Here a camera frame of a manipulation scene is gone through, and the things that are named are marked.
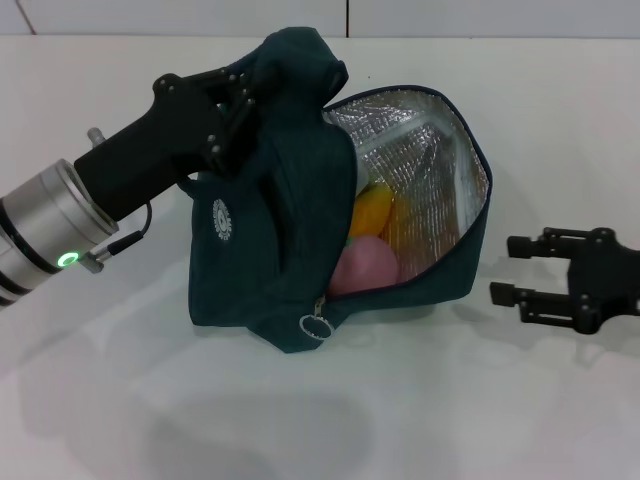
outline green led light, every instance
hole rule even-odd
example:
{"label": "green led light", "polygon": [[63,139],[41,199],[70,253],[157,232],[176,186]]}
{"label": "green led light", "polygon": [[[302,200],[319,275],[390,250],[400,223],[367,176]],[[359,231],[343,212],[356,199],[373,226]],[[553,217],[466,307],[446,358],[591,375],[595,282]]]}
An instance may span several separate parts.
{"label": "green led light", "polygon": [[58,266],[60,268],[68,267],[73,262],[75,262],[79,256],[80,255],[78,255],[76,252],[65,253],[58,259]]}

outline pink ball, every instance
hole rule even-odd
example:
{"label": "pink ball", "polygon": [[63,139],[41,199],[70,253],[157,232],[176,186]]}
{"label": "pink ball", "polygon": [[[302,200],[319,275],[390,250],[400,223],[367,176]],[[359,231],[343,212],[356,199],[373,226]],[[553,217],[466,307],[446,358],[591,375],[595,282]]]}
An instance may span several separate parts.
{"label": "pink ball", "polygon": [[330,296],[394,285],[398,259],[389,245],[373,235],[356,237],[340,255],[329,283]]}

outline zipper pull ring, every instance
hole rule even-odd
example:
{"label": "zipper pull ring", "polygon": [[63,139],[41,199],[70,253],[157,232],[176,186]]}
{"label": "zipper pull ring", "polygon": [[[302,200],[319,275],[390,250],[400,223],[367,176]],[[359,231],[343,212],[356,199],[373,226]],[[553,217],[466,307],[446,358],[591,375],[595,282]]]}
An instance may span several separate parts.
{"label": "zipper pull ring", "polygon": [[[300,323],[299,323],[300,330],[302,330],[305,334],[307,334],[314,340],[320,340],[321,342],[324,342],[327,338],[331,337],[336,332],[335,328],[333,328],[333,325],[331,325],[329,321],[322,316],[322,307],[324,306],[325,302],[326,302],[326,299],[323,295],[318,300],[316,300],[316,304],[313,309],[313,315],[304,315],[303,317],[300,317]],[[312,332],[307,327],[305,327],[305,323],[309,324],[311,323],[311,321],[322,323],[326,327],[324,329],[328,330],[329,334],[325,336],[321,336]]]}

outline bag logo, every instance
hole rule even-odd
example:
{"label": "bag logo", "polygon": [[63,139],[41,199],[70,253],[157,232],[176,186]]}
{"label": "bag logo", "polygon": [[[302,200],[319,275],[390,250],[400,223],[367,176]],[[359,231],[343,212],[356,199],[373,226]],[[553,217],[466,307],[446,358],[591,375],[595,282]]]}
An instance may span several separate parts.
{"label": "bag logo", "polygon": [[231,238],[233,223],[229,216],[229,210],[222,200],[213,202],[213,226],[220,240],[228,241]]}

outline yellow fruit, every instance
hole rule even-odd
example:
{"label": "yellow fruit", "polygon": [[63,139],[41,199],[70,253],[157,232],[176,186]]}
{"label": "yellow fruit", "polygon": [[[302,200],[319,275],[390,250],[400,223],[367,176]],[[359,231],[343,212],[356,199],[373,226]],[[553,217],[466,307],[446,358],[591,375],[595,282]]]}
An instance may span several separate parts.
{"label": "yellow fruit", "polygon": [[351,219],[350,237],[380,235],[389,218],[393,192],[386,185],[376,184],[356,198]]}

